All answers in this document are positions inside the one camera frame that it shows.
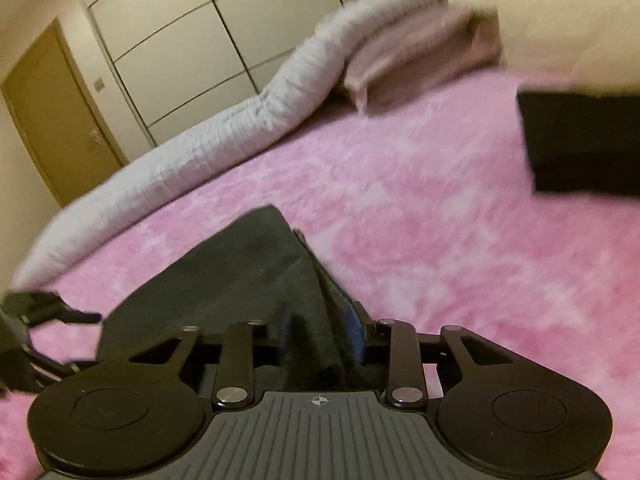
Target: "black fabric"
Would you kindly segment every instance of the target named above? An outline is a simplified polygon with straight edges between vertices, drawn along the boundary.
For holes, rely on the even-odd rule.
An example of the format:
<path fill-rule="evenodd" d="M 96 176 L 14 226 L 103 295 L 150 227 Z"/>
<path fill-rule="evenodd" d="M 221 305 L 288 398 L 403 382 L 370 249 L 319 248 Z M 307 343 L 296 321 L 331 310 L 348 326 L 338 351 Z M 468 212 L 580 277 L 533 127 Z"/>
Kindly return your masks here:
<path fill-rule="evenodd" d="M 640 96 L 518 92 L 536 191 L 640 196 Z"/>
<path fill-rule="evenodd" d="M 288 358 L 296 376 L 271 376 L 268 386 L 309 388 L 315 379 L 344 386 L 353 352 L 341 320 L 350 300 L 321 286 L 317 264 L 276 208 L 247 213 L 131 294 L 105 320 L 98 358 L 185 325 L 213 335 L 236 322 L 263 319 L 281 337 L 277 320 L 286 311 L 293 319 Z M 261 370 L 260 376 L 269 373 Z"/>

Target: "door handle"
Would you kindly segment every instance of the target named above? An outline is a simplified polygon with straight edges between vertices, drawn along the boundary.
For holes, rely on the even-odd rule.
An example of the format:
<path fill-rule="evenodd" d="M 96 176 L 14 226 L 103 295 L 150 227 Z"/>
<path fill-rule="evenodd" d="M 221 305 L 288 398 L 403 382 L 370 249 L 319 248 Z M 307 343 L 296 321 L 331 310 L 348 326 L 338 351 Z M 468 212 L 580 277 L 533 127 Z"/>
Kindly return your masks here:
<path fill-rule="evenodd" d="M 93 130 L 91 130 L 91 132 L 89 133 L 89 137 L 95 144 L 104 146 L 105 148 L 108 147 L 106 139 L 102 136 L 102 132 L 98 128 L 94 128 Z"/>

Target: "silver screw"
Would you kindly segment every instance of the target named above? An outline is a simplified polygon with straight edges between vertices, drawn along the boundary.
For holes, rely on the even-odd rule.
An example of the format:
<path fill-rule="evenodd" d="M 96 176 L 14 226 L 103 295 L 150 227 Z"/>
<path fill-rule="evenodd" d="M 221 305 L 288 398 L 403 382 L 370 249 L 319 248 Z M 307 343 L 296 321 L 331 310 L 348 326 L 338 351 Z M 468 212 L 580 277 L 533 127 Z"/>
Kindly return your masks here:
<path fill-rule="evenodd" d="M 234 404 L 236 402 L 242 402 L 245 400 L 249 394 L 246 392 L 244 388 L 239 388 L 238 386 L 230 386 L 228 388 L 222 388 L 217 394 L 216 397 L 220 402 L 225 402 L 227 404 Z"/>
<path fill-rule="evenodd" d="M 398 402 L 402 403 L 418 402 L 424 397 L 424 395 L 418 388 L 411 388 L 409 386 L 396 388 L 391 392 L 391 396 Z"/>

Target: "bed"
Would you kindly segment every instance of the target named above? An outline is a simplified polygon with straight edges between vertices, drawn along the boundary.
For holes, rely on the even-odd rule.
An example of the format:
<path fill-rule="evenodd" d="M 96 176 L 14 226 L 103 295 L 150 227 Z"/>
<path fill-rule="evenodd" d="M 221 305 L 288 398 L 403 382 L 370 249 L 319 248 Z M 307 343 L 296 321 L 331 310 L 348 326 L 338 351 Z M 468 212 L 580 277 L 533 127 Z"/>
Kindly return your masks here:
<path fill-rule="evenodd" d="M 599 472 L 635 479 L 640 203 L 532 194 L 515 103 L 525 79 L 482 70 L 371 117 L 331 98 L 272 148 L 156 210 L 47 288 L 108 314 L 200 241 L 273 203 L 373 318 L 421 332 L 460 324 L 593 389 L 614 418 Z M 33 341 L 65 361 L 91 358 L 98 335 L 52 324 Z M 25 425 L 32 400 L 0 400 L 2 480 L 40 470 Z"/>

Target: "door frame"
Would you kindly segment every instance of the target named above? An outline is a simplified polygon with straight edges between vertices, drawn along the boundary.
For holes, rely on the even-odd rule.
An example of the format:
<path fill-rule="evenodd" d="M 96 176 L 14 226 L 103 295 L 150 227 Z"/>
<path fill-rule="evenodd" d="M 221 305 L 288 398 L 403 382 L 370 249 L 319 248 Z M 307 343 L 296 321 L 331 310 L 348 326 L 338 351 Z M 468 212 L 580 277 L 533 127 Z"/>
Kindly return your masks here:
<path fill-rule="evenodd" d="M 78 65 L 76 64 L 76 60 L 74 59 L 74 56 L 71 53 L 71 49 L 69 48 L 69 45 L 66 42 L 65 35 L 64 35 L 63 31 L 62 31 L 62 25 L 60 24 L 60 20 L 58 18 L 55 18 L 53 20 L 53 22 L 51 22 L 51 24 L 40 33 L 40 35 L 37 37 L 37 39 L 34 40 L 33 43 L 30 44 L 30 46 L 20 56 L 20 59 L 14 64 L 14 67 L 8 73 L 6 78 L 8 78 L 10 76 L 11 72 L 15 69 L 15 67 L 18 66 L 18 64 L 20 64 L 22 62 L 22 60 L 27 55 L 27 53 L 31 49 L 31 47 L 44 34 L 46 34 L 47 32 L 50 32 L 50 31 L 54 33 L 55 38 L 58 41 L 58 44 L 60 45 L 60 48 L 62 49 L 62 53 L 63 53 L 63 55 L 65 57 L 65 60 L 66 60 L 66 65 L 69 67 L 69 70 L 71 71 L 71 75 L 73 76 L 74 80 L 76 81 L 76 84 L 78 85 L 78 88 L 80 89 L 80 93 L 82 94 L 82 97 L 84 98 L 84 101 L 86 102 L 91 114 L 94 116 L 95 122 L 98 124 L 98 126 L 100 127 L 100 130 L 104 134 L 104 138 L 107 141 L 107 145 L 108 145 L 109 149 L 111 150 L 111 153 L 113 153 L 113 155 L 115 156 L 115 158 L 116 158 L 116 160 L 119 163 L 121 168 L 126 166 L 129 163 L 129 161 L 127 160 L 127 157 L 124 155 L 124 153 L 120 149 L 120 146 L 118 145 L 118 143 L 116 142 L 115 138 L 113 137 L 113 134 L 111 133 L 111 130 L 107 126 L 107 123 L 104 120 L 104 117 L 100 113 L 100 108 L 98 108 L 98 105 L 95 103 L 95 100 L 94 100 L 93 96 L 91 95 L 91 92 L 89 92 L 89 88 L 86 85 L 86 81 L 82 77 L 82 73 L 80 72 L 80 69 L 78 68 Z M 20 135 L 20 139 L 22 140 L 22 143 L 24 144 L 25 149 L 27 150 L 27 152 L 29 153 L 29 156 L 31 157 L 31 161 L 33 162 L 33 165 L 38 170 L 38 173 L 40 173 L 40 177 L 43 179 L 44 183 L 49 188 L 49 191 L 51 192 L 53 197 L 56 199 L 56 201 L 62 207 L 64 207 L 66 205 L 65 201 L 62 200 L 60 195 L 58 195 L 58 193 L 56 192 L 56 189 L 53 187 L 53 185 L 52 185 L 52 183 L 51 183 L 51 181 L 50 181 L 50 179 L 49 179 L 49 177 L 47 175 L 47 172 L 44 170 L 43 165 L 41 164 L 40 160 L 38 159 L 38 156 L 37 156 L 35 150 L 30 145 L 27 133 L 24 131 L 24 129 L 22 128 L 22 125 L 20 124 L 20 121 L 18 120 L 17 114 L 15 113 L 14 104 L 12 103 L 12 101 L 10 99 L 9 91 L 6 88 L 6 81 L 5 80 L 2 81 L 2 85 L 0 86 L 0 91 L 2 92 L 2 97 L 4 98 L 4 100 L 5 100 L 6 104 L 7 104 L 7 107 L 9 108 L 9 113 L 11 114 L 11 118 L 14 121 L 14 125 L 15 125 L 16 130 L 18 130 L 18 134 Z"/>

